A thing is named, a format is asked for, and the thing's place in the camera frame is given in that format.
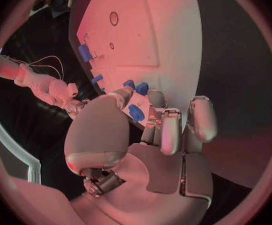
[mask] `blue block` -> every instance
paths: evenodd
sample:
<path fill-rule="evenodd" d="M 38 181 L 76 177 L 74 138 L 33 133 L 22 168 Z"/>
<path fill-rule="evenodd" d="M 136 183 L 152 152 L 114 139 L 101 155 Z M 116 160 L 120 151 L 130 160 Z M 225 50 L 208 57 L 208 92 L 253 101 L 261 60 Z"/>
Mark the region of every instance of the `blue block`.
<path fill-rule="evenodd" d="M 133 80 L 127 80 L 122 84 L 124 87 L 130 86 L 132 89 L 136 89 Z"/>
<path fill-rule="evenodd" d="M 141 111 L 141 109 L 136 105 L 130 105 L 128 106 L 129 114 L 133 118 L 134 123 L 138 123 L 139 121 L 142 121 L 145 119 L 144 113 Z"/>
<path fill-rule="evenodd" d="M 146 82 L 140 83 L 136 87 L 136 93 L 141 94 L 143 96 L 147 95 L 149 91 L 149 85 Z"/>
<path fill-rule="evenodd" d="M 93 79 L 91 79 L 91 83 L 96 84 L 98 81 L 100 81 L 102 79 L 103 79 L 103 76 L 100 74 L 100 75 L 94 77 Z"/>
<path fill-rule="evenodd" d="M 77 49 L 85 63 L 87 63 L 89 60 L 94 59 L 92 55 L 90 54 L 89 48 L 86 44 L 82 44 Z"/>

